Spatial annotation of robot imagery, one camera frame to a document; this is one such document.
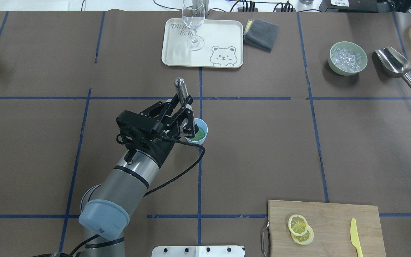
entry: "wine glass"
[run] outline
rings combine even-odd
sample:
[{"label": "wine glass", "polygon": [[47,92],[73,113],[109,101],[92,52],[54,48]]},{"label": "wine glass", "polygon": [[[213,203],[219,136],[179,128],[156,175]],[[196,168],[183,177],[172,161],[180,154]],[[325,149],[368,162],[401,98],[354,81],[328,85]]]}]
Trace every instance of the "wine glass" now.
[{"label": "wine glass", "polygon": [[186,46],[193,51],[202,49],[204,47],[204,39],[196,36],[196,29],[206,19],[204,0],[183,0],[182,17],[186,26],[193,30],[193,35],[186,40]]}]

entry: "yellow knife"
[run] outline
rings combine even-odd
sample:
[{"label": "yellow knife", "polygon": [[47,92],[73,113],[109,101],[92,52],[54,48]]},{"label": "yellow knife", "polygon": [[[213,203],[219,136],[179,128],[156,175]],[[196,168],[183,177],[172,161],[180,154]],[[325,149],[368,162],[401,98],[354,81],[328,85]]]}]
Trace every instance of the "yellow knife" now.
[{"label": "yellow knife", "polygon": [[350,238],[351,238],[351,244],[353,244],[353,246],[356,248],[357,257],[362,257],[361,244],[359,243],[359,237],[357,235],[357,227],[356,227],[355,218],[351,219]]}]

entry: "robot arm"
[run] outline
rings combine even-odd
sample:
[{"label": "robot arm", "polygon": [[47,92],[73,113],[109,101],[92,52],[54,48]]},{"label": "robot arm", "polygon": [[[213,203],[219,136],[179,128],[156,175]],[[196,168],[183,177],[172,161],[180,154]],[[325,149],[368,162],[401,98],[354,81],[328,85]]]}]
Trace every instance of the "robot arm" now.
[{"label": "robot arm", "polygon": [[[193,138],[198,132],[191,107],[193,98],[183,78],[177,78],[175,85],[177,94],[171,100],[159,101],[138,114],[124,111],[117,117],[120,134],[116,141],[125,145],[127,152],[104,183],[92,187],[82,198],[83,211],[78,220],[85,227],[85,238],[100,237],[76,256],[124,256],[123,229],[131,215],[142,198],[153,192],[146,193],[175,142],[181,136]],[[178,104],[181,107],[173,114]]]}]

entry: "green liquid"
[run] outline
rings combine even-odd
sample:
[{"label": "green liquid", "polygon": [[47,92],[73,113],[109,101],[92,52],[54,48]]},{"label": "green liquid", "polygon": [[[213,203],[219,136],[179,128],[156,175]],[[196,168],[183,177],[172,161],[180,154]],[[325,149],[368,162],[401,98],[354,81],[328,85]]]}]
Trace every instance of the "green liquid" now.
[{"label": "green liquid", "polygon": [[194,135],[194,138],[192,138],[191,140],[192,141],[199,141],[199,140],[203,139],[205,136],[206,136],[206,134],[204,133],[204,130],[199,128],[198,133],[196,133]]}]

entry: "wooden cutting board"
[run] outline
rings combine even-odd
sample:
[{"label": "wooden cutting board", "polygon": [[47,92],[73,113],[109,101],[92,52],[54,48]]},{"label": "wooden cutting board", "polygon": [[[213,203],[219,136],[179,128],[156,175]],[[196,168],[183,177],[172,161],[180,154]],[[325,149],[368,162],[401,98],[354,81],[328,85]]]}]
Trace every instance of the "wooden cutting board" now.
[{"label": "wooden cutting board", "polygon": [[[357,257],[351,244],[350,222],[356,219],[357,233],[364,257],[386,257],[377,206],[268,201],[270,257]],[[300,214],[313,228],[313,242],[295,243],[287,223]]]}]

